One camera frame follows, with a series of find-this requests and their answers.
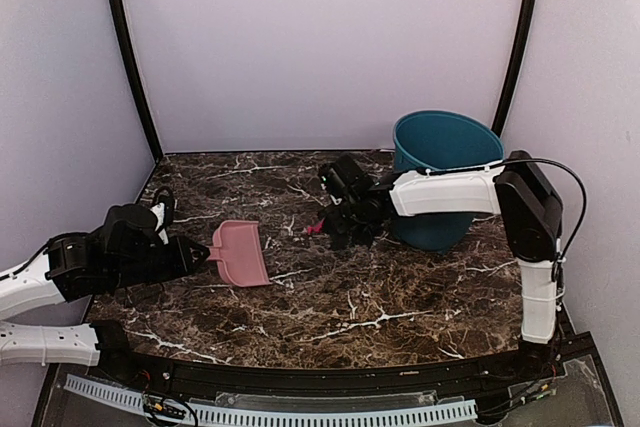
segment dustpan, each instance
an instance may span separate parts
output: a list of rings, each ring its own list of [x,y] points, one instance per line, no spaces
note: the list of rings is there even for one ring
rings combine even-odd
[[[238,287],[268,285],[258,235],[258,222],[225,220],[213,234],[208,260],[218,263],[220,277],[227,284]]]

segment white wall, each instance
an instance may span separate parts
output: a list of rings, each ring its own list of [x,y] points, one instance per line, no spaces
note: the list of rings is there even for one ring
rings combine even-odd
[[[372,148],[421,109],[490,124],[520,0],[125,0],[166,151]]]
[[[627,425],[640,425],[638,14],[638,0],[537,0],[505,133],[509,149],[565,162],[587,185],[566,302],[577,330],[595,337]],[[579,193],[553,179],[572,228]]]
[[[108,0],[0,0],[0,270],[93,229],[152,168]],[[24,315],[72,324],[84,305]],[[46,368],[0,368],[3,427],[30,425]]]

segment brown marble surface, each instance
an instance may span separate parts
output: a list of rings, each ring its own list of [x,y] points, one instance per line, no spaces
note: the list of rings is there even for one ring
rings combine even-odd
[[[519,274],[499,218],[476,220],[447,255],[389,235],[335,252],[327,236],[303,233],[328,200],[317,168],[339,155],[167,156],[142,203],[170,186],[178,203],[169,232],[206,245],[223,220],[260,221],[273,284],[225,286],[208,262],[188,278],[99,296],[89,320],[119,320],[139,352],[251,367],[387,367],[515,349]],[[389,153],[354,157],[374,174],[391,166]]]

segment teal bucket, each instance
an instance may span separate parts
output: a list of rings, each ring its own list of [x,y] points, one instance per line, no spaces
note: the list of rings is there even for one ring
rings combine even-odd
[[[396,172],[426,167],[446,170],[486,164],[504,158],[502,142],[469,117],[426,110],[402,117],[393,129]],[[391,231],[422,250],[444,253],[462,239],[473,213],[422,214],[394,219]]]

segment black metal bar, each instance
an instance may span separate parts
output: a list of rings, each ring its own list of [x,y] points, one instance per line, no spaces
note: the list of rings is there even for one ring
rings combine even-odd
[[[513,100],[513,93],[516,90],[518,75],[520,74],[522,59],[524,58],[524,51],[527,46],[529,27],[531,27],[531,18],[533,17],[533,7],[535,3],[536,0],[522,0],[522,4],[520,5],[520,16],[518,17],[518,26],[516,27],[516,35],[513,41],[513,48],[511,49],[509,66],[507,67],[502,93],[498,101],[498,108],[493,118],[493,125],[491,126],[491,130],[493,130],[496,135],[502,135],[504,125],[507,122],[509,108]]]
[[[155,125],[153,124],[153,118],[149,111],[149,104],[147,98],[144,95],[144,89],[142,87],[142,81],[140,79],[140,72],[138,71],[138,64],[133,53],[133,46],[131,44],[131,37],[129,35],[129,28],[127,26],[127,18],[124,12],[124,4],[122,0],[109,0],[111,5],[111,15],[113,17],[113,25],[116,29],[116,35],[118,37],[118,44],[120,45],[120,54],[122,55],[122,61],[124,68],[127,72],[127,78],[129,79],[129,87],[133,94],[133,100],[136,104],[138,116],[142,123],[144,135],[147,138],[149,149],[156,162],[163,157],[162,146],[158,139],[158,133],[156,132]]]

